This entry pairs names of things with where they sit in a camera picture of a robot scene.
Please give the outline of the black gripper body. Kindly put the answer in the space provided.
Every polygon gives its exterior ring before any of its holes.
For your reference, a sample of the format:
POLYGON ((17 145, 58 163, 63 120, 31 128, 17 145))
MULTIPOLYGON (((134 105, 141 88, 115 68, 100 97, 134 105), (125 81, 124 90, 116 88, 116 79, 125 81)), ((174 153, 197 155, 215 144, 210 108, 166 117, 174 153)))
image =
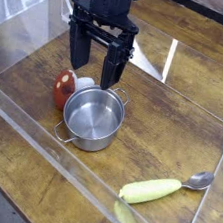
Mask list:
POLYGON ((86 28, 91 41, 108 45, 117 40, 123 42, 128 58, 132 56, 133 39, 139 29, 129 19, 132 1, 137 0, 71 0, 73 13, 70 20, 86 28))

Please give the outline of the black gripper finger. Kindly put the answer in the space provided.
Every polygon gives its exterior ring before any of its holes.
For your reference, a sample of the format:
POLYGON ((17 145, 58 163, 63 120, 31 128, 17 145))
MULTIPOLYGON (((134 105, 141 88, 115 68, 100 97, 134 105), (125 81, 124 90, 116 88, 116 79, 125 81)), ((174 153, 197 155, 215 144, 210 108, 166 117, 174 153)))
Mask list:
POLYGON ((79 69, 89 62, 91 37, 86 28, 74 20, 70 21, 70 58, 73 68, 79 69))
POLYGON ((115 40, 108 45, 100 84, 103 90, 107 90, 118 83, 128 59, 127 50, 123 42, 115 40))

